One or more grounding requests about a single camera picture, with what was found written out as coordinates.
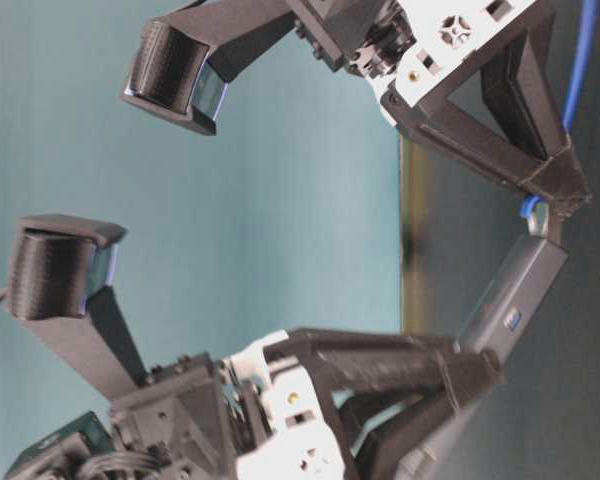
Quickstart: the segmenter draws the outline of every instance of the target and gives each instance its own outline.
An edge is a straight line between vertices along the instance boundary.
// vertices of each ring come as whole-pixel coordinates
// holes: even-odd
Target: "blue cable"
[[[596,21],[598,18],[598,0],[582,0],[582,13],[580,15],[580,33],[578,34],[578,44],[576,46],[576,55],[573,61],[571,72],[571,81],[569,83],[569,92],[564,106],[562,123],[567,132],[571,132],[573,120],[578,110],[578,103],[582,94],[584,77],[587,73],[589,58],[593,48],[593,38],[596,31]],[[520,207],[520,216],[529,218],[536,205],[543,201],[538,195],[528,195]]]

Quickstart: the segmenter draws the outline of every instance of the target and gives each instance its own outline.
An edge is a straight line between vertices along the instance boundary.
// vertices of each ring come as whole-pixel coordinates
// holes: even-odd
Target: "dark panel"
[[[566,94],[580,2],[555,0],[549,79]],[[454,98],[484,122],[476,81]],[[594,196],[567,222],[571,258],[439,478],[600,478],[600,21],[573,141]],[[405,168],[407,327],[461,327],[525,224],[518,198],[421,151]]]

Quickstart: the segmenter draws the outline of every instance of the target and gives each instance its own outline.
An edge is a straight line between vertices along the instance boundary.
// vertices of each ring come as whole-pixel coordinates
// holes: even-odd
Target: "wall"
[[[114,221],[145,362],[298,325],[397,331],[398,155],[362,80],[294,35],[230,86],[202,138],[117,99],[144,21],[176,1],[0,1],[0,287],[19,216]],[[0,478],[106,404],[0,312]]]

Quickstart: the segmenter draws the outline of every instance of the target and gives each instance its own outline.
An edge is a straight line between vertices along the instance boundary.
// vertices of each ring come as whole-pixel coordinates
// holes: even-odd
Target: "white plastic part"
[[[239,380],[258,378],[262,382],[262,387],[267,390],[271,387],[271,375],[267,361],[264,358],[263,349],[288,338],[289,335],[284,330],[271,333],[256,340],[243,351],[226,358],[224,362],[233,369]]]
[[[303,367],[276,376],[262,394],[262,403],[274,433],[257,450],[238,458],[238,479],[343,478],[338,441],[324,421],[313,383]]]
[[[396,90],[411,107],[536,2],[397,1],[416,39],[400,59],[396,74]]]

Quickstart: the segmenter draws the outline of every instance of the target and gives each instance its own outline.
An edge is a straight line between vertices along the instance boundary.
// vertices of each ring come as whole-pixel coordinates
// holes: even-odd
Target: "ribbed black pad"
[[[186,114],[208,47],[162,22],[147,25],[129,88],[172,112]]]
[[[78,317],[95,244],[84,237],[25,231],[11,265],[7,297],[14,317]]]

